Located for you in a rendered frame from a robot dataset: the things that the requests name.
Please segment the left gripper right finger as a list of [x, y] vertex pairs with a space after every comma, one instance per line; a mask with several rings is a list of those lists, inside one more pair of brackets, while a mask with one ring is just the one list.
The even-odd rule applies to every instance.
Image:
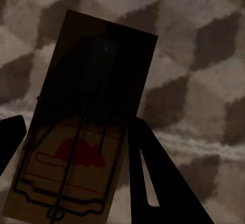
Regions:
[[[129, 115], [128, 133], [132, 224], [214, 224], [148, 124]], [[159, 207], [148, 204], [140, 149]]]

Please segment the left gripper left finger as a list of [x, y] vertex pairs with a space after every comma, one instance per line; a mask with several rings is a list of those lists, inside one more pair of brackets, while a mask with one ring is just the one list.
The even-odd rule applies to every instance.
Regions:
[[22, 115], [0, 120], [0, 176], [6, 169], [26, 133], [26, 125]]

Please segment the mousetrap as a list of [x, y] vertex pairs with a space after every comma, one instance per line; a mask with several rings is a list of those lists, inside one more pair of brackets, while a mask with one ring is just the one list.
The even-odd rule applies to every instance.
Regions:
[[67, 10], [2, 216], [107, 224], [157, 38]]

